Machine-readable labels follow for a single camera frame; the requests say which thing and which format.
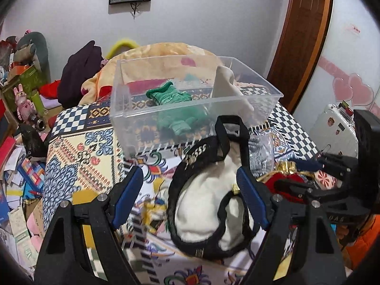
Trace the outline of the cream beige soft pouch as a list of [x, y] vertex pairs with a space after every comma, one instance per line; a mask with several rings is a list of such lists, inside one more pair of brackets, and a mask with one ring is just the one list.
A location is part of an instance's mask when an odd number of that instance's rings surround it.
[[234, 73], [226, 66], [216, 68], [211, 98], [219, 100], [211, 104], [211, 110], [216, 116], [237, 115], [244, 120], [253, 116], [254, 108], [234, 85]]

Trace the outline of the red velvet pouch gold ribbon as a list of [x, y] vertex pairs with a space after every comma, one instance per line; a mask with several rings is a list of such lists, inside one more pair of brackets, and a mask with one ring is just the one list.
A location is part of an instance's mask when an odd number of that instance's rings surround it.
[[273, 171], [256, 180], [264, 183], [273, 195], [279, 194], [291, 203], [305, 203], [309, 186], [298, 174], [293, 161], [279, 161]]

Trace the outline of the grey green plush pillow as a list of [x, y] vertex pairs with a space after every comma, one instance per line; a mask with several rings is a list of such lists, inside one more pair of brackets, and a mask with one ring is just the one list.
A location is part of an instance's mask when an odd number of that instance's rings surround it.
[[31, 64], [50, 80], [48, 48], [44, 35], [40, 32], [30, 32], [23, 36], [17, 43], [14, 62], [22, 65]]

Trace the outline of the wooden door frame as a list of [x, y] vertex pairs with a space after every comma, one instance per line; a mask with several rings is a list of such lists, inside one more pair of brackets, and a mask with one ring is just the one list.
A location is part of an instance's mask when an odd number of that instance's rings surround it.
[[293, 113], [316, 69], [327, 36], [333, 0], [289, 0], [267, 80]]

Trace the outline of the grey gloves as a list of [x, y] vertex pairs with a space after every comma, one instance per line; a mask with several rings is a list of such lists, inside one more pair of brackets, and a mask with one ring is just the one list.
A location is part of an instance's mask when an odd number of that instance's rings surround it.
[[248, 141], [252, 175], [259, 178], [274, 168], [274, 147], [271, 134], [252, 134]]

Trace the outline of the patterned patchwork bedsheet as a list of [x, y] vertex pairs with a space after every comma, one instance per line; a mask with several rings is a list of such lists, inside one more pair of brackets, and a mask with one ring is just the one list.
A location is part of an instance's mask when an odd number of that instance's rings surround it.
[[142, 284], [239, 284], [263, 239], [222, 262], [194, 259], [177, 250], [164, 221], [164, 193], [180, 160], [211, 132], [206, 125], [179, 144], [162, 141], [155, 118], [137, 124], [139, 153], [125, 158], [109, 119], [108, 101], [61, 112], [48, 147], [43, 193], [43, 224], [48, 226], [59, 203], [77, 201], [85, 190], [107, 193], [133, 165], [144, 184], [126, 224], [118, 232], [121, 248]]

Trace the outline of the green cardboard box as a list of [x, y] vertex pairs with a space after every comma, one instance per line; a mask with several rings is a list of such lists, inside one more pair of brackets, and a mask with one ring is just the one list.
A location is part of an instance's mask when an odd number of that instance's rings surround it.
[[30, 66], [20, 75], [16, 75], [9, 83], [1, 87], [1, 93], [8, 109], [11, 112], [16, 111], [13, 88], [17, 88], [19, 84], [22, 84], [23, 91], [27, 96], [30, 96], [33, 90], [37, 90], [47, 82], [46, 75], [43, 72], [37, 71], [34, 66]]

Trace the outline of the dark purple jacket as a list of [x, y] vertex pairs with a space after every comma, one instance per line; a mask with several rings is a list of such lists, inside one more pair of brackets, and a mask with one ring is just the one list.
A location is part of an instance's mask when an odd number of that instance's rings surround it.
[[64, 109], [79, 105], [83, 83], [100, 71], [102, 60], [101, 47], [95, 41], [88, 42], [69, 57], [57, 88], [57, 98]]

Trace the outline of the clear plastic storage bin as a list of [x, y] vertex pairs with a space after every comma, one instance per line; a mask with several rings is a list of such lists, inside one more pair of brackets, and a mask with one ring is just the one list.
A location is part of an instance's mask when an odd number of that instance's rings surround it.
[[[233, 71], [234, 85], [254, 108], [253, 116], [247, 120], [242, 119], [243, 123], [248, 128], [264, 124], [282, 98], [282, 92], [238, 59], [234, 57], [220, 57], [220, 59], [223, 62], [222, 66]], [[173, 82], [178, 90], [192, 96], [193, 101], [190, 105], [201, 105], [207, 112], [205, 122], [181, 136], [175, 136], [171, 130], [158, 129], [158, 112], [167, 109], [167, 106], [158, 107], [146, 96], [147, 90], [158, 88], [167, 81]], [[188, 73], [184, 80], [156, 79], [128, 84], [124, 83], [122, 75], [116, 76], [110, 96], [109, 116], [124, 156], [132, 158], [138, 154], [195, 142], [211, 136], [218, 117], [211, 110], [211, 104], [219, 101], [211, 98], [213, 84], [192, 73]]]

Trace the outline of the white bag with black straps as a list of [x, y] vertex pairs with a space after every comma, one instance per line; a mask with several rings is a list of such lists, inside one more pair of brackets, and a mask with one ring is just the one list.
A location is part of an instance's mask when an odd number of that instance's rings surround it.
[[249, 163], [249, 131], [236, 115], [221, 115], [215, 134], [198, 141], [176, 167], [168, 190], [167, 229], [187, 255], [221, 261], [250, 245], [260, 226], [238, 190]]

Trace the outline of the orange yellow blanket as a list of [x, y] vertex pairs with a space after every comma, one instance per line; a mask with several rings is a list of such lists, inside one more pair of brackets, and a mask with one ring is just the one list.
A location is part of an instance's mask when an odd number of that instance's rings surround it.
[[125, 84], [156, 79], [184, 80], [192, 73], [212, 84], [223, 62], [215, 54], [186, 43], [155, 43], [133, 48], [110, 59], [81, 86], [80, 105], [94, 103], [112, 90], [115, 77]]

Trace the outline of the white stickered suitcase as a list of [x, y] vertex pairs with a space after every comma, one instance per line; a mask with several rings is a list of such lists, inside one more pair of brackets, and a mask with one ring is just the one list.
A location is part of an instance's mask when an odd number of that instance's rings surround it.
[[357, 158], [358, 140], [353, 118], [338, 105], [326, 105], [309, 135], [321, 152]]

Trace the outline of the pink bunny plush toy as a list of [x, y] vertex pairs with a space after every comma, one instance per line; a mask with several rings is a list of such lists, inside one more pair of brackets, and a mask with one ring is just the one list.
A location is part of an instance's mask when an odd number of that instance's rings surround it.
[[17, 116], [23, 122], [29, 122], [31, 114], [36, 114], [34, 104], [28, 99], [27, 94], [23, 90], [23, 85], [13, 88], [15, 96], [15, 105], [17, 106]]

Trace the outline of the green knitted garment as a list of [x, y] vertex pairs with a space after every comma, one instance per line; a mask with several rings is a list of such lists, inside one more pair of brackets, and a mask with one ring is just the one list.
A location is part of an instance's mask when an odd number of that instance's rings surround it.
[[146, 96], [158, 107], [167, 106], [158, 112], [157, 127], [160, 131], [171, 130], [175, 136], [181, 136], [207, 120], [206, 110], [201, 105], [190, 105], [192, 96], [178, 90], [171, 81], [147, 90]]

